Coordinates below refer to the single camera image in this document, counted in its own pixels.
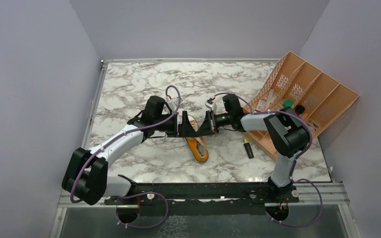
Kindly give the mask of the white shoelace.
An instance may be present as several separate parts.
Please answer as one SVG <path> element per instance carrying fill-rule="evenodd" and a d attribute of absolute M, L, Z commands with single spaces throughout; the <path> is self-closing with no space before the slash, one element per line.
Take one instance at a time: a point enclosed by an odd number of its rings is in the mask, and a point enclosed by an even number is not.
<path fill-rule="evenodd" d="M 192 115 L 188 115 L 188 120 L 192 128 L 195 131 L 198 131 L 199 125 L 197 120 Z M 209 158 L 209 153 L 203 137 L 186 137 L 185 140 L 192 152 L 194 159 L 198 163 L 206 163 Z"/>

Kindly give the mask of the orange canvas sneaker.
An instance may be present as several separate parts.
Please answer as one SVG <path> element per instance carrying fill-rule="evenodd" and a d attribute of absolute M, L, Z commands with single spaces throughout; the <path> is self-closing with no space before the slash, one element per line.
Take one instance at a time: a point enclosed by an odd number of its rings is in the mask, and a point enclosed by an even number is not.
<path fill-rule="evenodd" d="M 185 140 L 194 159 L 198 163 L 206 163 L 209 158 L 209 153 L 203 137 L 186 137 Z"/>

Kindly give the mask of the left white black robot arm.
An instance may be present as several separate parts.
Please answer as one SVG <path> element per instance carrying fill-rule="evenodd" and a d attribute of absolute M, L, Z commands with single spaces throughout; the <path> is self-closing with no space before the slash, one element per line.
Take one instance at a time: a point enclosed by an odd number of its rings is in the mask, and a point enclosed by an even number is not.
<path fill-rule="evenodd" d="M 130 119 L 126 126 L 107 141 L 91 148 L 76 149 L 62 181 L 62 188 L 70 193 L 72 203 L 96 204 L 101 198 L 118 197 L 123 203 L 135 200 L 132 181 L 122 176 L 109 177 L 109 167 L 123 154 L 160 131 L 167 137 L 196 138 L 200 129 L 196 120 L 182 113 L 178 121 L 181 98 L 163 99 L 151 96 L 145 108 Z"/>

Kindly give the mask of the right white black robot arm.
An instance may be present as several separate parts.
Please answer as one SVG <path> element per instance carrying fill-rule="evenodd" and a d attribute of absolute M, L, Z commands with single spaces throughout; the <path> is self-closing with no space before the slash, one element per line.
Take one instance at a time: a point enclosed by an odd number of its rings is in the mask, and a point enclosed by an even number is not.
<path fill-rule="evenodd" d="M 268 112 L 245 113 L 239 96 L 231 93 L 222 93 L 222 96 L 226 112 L 216 114 L 209 110 L 195 136 L 216 134 L 218 128 L 224 125 L 230 125 L 238 132 L 267 131 L 278 156 L 274 170 L 267 181 L 266 195 L 271 201 L 280 201 L 293 184 L 292 176 L 298 158 L 311 147 L 313 142 L 309 126 L 291 107 Z"/>

